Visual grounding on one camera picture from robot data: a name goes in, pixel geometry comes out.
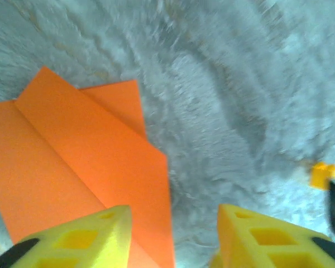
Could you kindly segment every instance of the orange paper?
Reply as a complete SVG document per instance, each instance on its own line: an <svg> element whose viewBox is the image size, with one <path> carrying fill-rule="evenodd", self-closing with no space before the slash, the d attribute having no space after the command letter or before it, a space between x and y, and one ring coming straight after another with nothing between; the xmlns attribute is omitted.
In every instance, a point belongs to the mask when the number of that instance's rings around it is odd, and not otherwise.
<svg viewBox="0 0 335 268"><path fill-rule="evenodd" d="M0 103L2 217L17 242L128 204L129 267L174 267L166 158L144 139L136 82L109 88L79 91L42 68L18 100Z"/></svg>

